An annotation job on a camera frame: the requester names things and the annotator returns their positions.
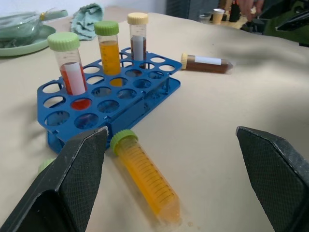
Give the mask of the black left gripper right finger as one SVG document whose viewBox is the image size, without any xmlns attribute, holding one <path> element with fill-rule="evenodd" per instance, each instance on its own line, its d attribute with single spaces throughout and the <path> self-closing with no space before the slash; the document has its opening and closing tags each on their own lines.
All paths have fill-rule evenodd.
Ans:
<svg viewBox="0 0 309 232">
<path fill-rule="evenodd" d="M 309 232 L 309 162 L 284 138 L 237 127 L 251 186 L 275 232 Z"/>
</svg>

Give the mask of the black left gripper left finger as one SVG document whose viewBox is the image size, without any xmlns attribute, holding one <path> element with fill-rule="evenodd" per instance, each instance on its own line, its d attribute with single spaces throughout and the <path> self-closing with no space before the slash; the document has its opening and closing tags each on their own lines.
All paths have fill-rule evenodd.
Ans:
<svg viewBox="0 0 309 232">
<path fill-rule="evenodd" d="M 85 232 L 98 193 L 108 128 L 68 140 L 34 179 L 0 232 Z"/>
</svg>

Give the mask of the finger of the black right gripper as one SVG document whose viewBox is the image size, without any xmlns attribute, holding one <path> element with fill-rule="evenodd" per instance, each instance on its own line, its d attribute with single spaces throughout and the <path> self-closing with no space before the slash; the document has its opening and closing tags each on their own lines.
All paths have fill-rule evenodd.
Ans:
<svg viewBox="0 0 309 232">
<path fill-rule="evenodd" d="M 258 19 L 271 20 L 287 12 L 294 15 L 276 27 L 276 30 L 296 30 L 309 25 L 309 0 L 278 0 L 267 8 L 263 7 Z"/>
</svg>

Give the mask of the orange liquid tube green cap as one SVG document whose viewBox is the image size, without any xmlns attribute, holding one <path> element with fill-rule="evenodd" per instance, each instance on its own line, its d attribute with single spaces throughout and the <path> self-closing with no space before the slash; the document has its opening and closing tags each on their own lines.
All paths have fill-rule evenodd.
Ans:
<svg viewBox="0 0 309 232">
<path fill-rule="evenodd" d="M 132 130 L 116 133 L 110 146 L 137 185 L 153 213 L 167 223 L 180 220 L 179 197 L 149 158 Z"/>
<path fill-rule="evenodd" d="M 94 24 L 94 30 L 98 37 L 104 73 L 106 75 L 118 75 L 121 71 L 118 45 L 118 23 L 105 20 L 96 22 Z"/>
</svg>

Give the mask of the brown liquid tube yellow cap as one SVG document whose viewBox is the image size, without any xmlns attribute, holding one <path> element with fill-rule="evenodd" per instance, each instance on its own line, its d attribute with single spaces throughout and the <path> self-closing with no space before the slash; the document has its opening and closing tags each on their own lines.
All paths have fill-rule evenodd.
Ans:
<svg viewBox="0 0 309 232">
<path fill-rule="evenodd" d="M 132 59 L 136 61 L 146 60 L 148 15 L 146 13 L 129 13 L 127 23 L 130 29 Z"/>
<path fill-rule="evenodd" d="M 183 70 L 206 72 L 206 73 L 227 73 L 234 67 L 231 61 L 221 58 L 209 58 L 182 53 L 181 64 Z"/>
</svg>

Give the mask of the blue plastic test tube rack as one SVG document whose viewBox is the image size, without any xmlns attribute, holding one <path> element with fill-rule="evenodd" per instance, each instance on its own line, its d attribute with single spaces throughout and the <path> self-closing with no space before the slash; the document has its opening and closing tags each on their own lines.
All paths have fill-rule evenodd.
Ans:
<svg viewBox="0 0 309 232">
<path fill-rule="evenodd" d="M 133 61 L 130 48 L 120 52 L 121 73 L 103 74 L 100 60 L 89 64 L 98 68 L 87 73 L 86 79 L 100 77 L 87 85 L 80 99 L 90 101 L 84 110 L 76 110 L 72 103 L 76 96 L 67 94 L 61 78 L 40 86 L 37 90 L 38 122 L 47 131 L 50 148 L 59 153 L 65 143 L 77 134 L 106 126 L 109 136 L 130 129 L 155 109 L 181 85 L 172 75 L 181 63 L 155 53 L 147 53 L 145 61 Z"/>
</svg>

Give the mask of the red liquid tube green cap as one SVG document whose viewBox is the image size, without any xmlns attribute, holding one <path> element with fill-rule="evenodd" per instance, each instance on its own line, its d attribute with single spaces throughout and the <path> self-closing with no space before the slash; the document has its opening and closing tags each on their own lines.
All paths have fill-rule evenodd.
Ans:
<svg viewBox="0 0 309 232">
<path fill-rule="evenodd" d="M 67 93 L 84 94 L 87 87 L 79 53 L 78 35 L 73 32 L 56 32 L 49 35 L 47 41 L 55 53 Z"/>
</svg>

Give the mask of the person's hand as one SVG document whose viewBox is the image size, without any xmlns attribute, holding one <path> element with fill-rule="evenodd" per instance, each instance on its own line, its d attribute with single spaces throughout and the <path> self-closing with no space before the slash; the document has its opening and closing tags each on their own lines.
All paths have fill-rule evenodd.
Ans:
<svg viewBox="0 0 309 232">
<path fill-rule="evenodd" d="M 251 21 L 256 16 L 260 15 L 265 0 L 238 0 L 241 13 L 246 16 L 248 21 Z"/>
</svg>

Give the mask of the white paper cup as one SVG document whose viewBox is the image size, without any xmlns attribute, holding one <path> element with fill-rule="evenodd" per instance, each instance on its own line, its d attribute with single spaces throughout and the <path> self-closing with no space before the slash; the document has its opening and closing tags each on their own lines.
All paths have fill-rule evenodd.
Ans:
<svg viewBox="0 0 309 232">
<path fill-rule="evenodd" d="M 224 9 L 219 9 L 219 8 L 213 9 L 212 23 L 215 25 L 219 25 L 222 21 L 224 13 L 225 13 Z"/>
</svg>

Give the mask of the mint green cloth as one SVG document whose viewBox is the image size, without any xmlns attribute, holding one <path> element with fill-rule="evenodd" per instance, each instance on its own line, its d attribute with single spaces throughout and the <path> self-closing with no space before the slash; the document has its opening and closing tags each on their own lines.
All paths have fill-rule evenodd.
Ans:
<svg viewBox="0 0 309 232">
<path fill-rule="evenodd" d="M 99 4 L 91 3 L 81 7 L 73 14 L 70 31 L 77 34 L 80 41 L 90 41 L 96 37 L 94 24 L 102 21 L 104 8 Z"/>
</svg>

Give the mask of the clear plastic wrapped bundle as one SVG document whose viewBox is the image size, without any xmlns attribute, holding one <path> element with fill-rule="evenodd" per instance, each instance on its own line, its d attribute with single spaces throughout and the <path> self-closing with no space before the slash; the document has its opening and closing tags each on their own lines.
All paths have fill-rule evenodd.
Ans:
<svg viewBox="0 0 309 232">
<path fill-rule="evenodd" d="M 4 14 L 0 16 L 0 48 L 28 45 L 39 36 L 43 21 L 66 16 L 67 10 Z"/>
</svg>

